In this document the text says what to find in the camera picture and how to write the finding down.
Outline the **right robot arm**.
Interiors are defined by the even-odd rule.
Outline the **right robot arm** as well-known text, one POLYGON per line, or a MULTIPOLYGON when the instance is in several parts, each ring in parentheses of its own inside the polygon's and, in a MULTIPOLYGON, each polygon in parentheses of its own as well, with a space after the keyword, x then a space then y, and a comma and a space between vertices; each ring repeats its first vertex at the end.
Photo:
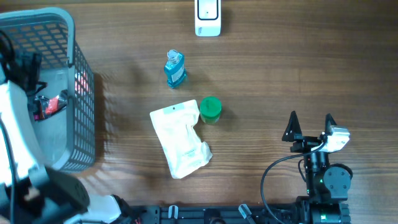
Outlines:
POLYGON ((307 195, 296 198, 288 223, 351 223, 348 190, 353 171, 344 164, 331 164, 329 155, 348 143, 349 130, 338 126, 330 114, 319 137, 304 136, 295 111, 291 112, 282 140, 292 142, 291 152, 303 154, 307 195))

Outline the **blue mouthwash bottle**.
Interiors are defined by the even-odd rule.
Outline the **blue mouthwash bottle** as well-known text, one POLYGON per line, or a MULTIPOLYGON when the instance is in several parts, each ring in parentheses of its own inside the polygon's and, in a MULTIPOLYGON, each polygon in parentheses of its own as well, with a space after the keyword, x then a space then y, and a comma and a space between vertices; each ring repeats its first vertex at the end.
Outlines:
POLYGON ((187 76, 185 69, 185 56, 176 50, 167 52, 167 62, 164 66, 167 76, 167 84, 171 88, 177 88, 187 76))

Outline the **green lid jar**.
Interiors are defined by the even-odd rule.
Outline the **green lid jar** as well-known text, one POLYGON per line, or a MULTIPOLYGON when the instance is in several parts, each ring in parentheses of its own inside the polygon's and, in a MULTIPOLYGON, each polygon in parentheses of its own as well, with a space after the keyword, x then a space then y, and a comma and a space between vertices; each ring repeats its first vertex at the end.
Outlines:
POLYGON ((200 103, 200 117, 206 124, 218 122, 222 112, 222 103, 215 96, 208 96, 200 103))

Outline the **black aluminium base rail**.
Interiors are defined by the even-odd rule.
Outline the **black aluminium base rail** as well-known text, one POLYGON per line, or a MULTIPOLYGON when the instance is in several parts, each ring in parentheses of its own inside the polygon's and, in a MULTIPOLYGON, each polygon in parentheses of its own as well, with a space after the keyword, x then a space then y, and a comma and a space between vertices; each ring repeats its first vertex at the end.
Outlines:
POLYGON ((153 224, 210 224, 210 223, 315 223, 351 224, 347 204, 282 203, 262 206, 185 207, 171 205, 135 206, 132 223, 153 224))

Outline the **red tissue pack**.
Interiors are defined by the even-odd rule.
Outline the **red tissue pack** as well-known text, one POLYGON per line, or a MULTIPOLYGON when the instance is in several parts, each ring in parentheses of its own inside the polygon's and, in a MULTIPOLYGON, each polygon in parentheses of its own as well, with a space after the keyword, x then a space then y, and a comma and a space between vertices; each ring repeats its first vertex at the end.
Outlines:
POLYGON ((81 96, 91 93, 86 72, 78 72, 75 74, 75 91, 81 96))

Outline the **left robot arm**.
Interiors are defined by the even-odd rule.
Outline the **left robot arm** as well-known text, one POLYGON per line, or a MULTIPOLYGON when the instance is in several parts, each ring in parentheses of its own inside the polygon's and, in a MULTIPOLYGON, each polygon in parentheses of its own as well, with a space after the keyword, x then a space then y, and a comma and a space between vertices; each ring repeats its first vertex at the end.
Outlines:
POLYGON ((10 223, 136 222, 117 195, 90 195, 77 178, 45 165, 28 110, 40 64, 40 54, 16 53, 1 32, 1 216, 10 223))

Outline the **beige plastic pouch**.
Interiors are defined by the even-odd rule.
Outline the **beige plastic pouch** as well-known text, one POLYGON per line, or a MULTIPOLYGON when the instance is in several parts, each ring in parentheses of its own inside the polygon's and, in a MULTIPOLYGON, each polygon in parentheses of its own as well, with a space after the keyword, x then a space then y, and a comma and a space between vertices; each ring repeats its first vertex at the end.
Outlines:
POLYGON ((207 165, 213 157, 207 142, 202 141, 194 130, 199 115, 196 100, 150 112, 152 125, 174 179, 190 175, 207 165))

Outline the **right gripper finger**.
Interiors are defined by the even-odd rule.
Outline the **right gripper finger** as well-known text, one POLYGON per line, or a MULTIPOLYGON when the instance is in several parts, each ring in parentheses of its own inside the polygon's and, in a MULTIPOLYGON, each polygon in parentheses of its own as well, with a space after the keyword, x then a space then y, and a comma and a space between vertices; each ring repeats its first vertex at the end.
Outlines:
POLYGON ((303 139, 300 123, 295 111, 290 114, 288 125, 282 135, 282 141, 284 142, 295 142, 303 139))
POLYGON ((321 136, 332 135, 335 126, 336 126, 335 120, 333 119, 332 115, 328 113, 325 116, 325 130, 321 133, 321 136))

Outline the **white barcode scanner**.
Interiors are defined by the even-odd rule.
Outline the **white barcode scanner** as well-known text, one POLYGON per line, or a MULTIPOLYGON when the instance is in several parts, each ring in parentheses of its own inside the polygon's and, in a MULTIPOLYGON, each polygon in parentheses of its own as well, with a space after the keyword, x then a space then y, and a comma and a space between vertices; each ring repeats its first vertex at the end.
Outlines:
POLYGON ((198 37, 221 34, 221 0, 195 0, 195 34, 198 37))

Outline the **black red packaged item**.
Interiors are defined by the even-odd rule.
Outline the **black red packaged item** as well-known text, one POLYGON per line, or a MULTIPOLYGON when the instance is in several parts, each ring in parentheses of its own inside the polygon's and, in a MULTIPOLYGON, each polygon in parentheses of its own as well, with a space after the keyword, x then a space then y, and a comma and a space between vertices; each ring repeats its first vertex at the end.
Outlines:
POLYGON ((36 96, 33 100, 33 119, 42 121, 61 112, 68 105, 68 90, 62 90, 57 96, 47 98, 36 96))

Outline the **grey plastic shopping basket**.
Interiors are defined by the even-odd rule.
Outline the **grey plastic shopping basket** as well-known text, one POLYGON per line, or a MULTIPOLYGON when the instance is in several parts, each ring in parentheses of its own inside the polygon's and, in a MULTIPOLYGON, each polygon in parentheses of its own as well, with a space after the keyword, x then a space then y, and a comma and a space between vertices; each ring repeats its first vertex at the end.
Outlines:
POLYGON ((72 16, 58 7, 5 12, 1 32, 11 39, 16 53, 41 55, 39 91, 28 98, 29 118, 45 165, 62 172, 81 172, 95 161, 95 82, 75 39, 72 16), (91 93, 75 91, 75 74, 86 72, 91 93), (53 98, 68 90, 68 105, 42 121, 33 119, 36 96, 53 98))

